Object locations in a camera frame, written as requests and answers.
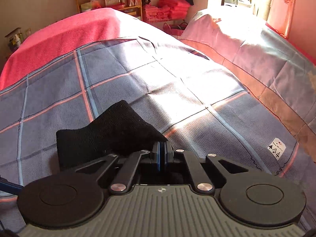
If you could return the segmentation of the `black knit pants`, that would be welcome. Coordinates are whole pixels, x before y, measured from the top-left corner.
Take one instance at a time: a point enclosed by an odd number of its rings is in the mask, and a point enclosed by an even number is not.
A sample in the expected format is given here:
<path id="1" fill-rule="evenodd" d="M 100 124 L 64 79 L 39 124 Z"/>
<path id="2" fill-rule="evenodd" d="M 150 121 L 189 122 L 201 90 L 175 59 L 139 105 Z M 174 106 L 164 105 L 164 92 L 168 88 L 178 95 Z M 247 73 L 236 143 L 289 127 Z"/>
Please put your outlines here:
<path id="1" fill-rule="evenodd" d="M 155 142 L 167 139 L 121 100 L 83 128 L 58 130 L 56 141 L 59 168 L 65 171 L 110 153 L 128 157 L 151 151 Z"/>

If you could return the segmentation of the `blue plaid bed sheet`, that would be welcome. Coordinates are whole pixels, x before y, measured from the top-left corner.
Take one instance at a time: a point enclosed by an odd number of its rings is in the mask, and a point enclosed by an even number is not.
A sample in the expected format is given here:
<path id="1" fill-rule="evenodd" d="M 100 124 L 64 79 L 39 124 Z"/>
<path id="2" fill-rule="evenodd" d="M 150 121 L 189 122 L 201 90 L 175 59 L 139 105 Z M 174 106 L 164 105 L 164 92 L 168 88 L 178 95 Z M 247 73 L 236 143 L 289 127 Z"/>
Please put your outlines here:
<path id="1" fill-rule="evenodd" d="M 60 171 L 56 132 L 77 130 L 124 100 L 174 148 L 216 153 L 302 186 L 315 227 L 315 162 L 225 66 L 127 14 L 94 41 L 1 90 L 1 176 L 19 185 Z"/>

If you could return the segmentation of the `pink folded towels pile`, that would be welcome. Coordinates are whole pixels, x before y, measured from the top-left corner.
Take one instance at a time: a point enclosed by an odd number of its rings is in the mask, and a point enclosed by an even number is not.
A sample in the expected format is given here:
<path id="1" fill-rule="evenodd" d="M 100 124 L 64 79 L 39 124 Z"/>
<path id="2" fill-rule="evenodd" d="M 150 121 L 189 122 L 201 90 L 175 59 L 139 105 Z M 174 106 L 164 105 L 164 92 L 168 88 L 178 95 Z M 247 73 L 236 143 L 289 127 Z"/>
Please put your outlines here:
<path id="1" fill-rule="evenodd" d="M 146 4 L 143 13 L 146 22 L 183 20 L 186 18 L 190 4 L 185 0 L 159 0 L 157 5 Z"/>

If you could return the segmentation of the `pink fleece blanket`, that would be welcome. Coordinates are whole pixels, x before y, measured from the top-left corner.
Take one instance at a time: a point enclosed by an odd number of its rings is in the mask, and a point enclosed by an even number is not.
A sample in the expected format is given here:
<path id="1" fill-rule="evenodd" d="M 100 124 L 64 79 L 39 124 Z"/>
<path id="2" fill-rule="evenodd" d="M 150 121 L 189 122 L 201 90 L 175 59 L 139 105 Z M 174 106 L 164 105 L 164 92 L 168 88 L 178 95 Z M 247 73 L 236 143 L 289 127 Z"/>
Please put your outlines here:
<path id="1" fill-rule="evenodd" d="M 5 63 L 1 90 L 82 45 L 117 38 L 125 18 L 122 12 L 104 8 L 76 14 L 40 29 L 29 36 Z"/>

